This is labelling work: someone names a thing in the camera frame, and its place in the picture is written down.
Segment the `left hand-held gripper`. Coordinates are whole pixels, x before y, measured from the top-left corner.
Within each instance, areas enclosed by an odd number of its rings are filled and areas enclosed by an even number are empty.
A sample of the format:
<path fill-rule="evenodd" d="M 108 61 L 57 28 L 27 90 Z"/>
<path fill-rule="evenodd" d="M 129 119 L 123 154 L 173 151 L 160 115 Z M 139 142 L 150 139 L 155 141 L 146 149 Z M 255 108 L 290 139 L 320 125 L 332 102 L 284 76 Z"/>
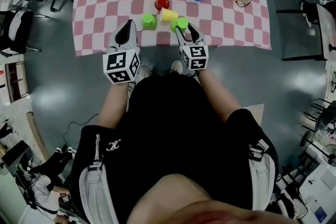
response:
<path fill-rule="evenodd" d="M 132 82 L 140 67 L 134 20 L 119 25 L 110 36 L 110 47 L 103 55 L 103 73 L 112 84 Z"/>

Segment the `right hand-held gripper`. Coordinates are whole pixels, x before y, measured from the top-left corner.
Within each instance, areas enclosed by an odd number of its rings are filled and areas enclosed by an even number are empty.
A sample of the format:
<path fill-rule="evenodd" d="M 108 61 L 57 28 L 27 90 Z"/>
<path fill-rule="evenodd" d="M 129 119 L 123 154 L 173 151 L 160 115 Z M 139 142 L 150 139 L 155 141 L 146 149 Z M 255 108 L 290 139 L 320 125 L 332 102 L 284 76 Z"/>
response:
<path fill-rule="evenodd" d="M 208 64 L 208 46 L 204 43 L 204 35 L 192 23 L 188 24 L 188 29 L 192 40 L 186 39 L 179 27 L 175 29 L 177 41 L 180 45 L 182 61 L 188 70 L 204 70 Z"/>

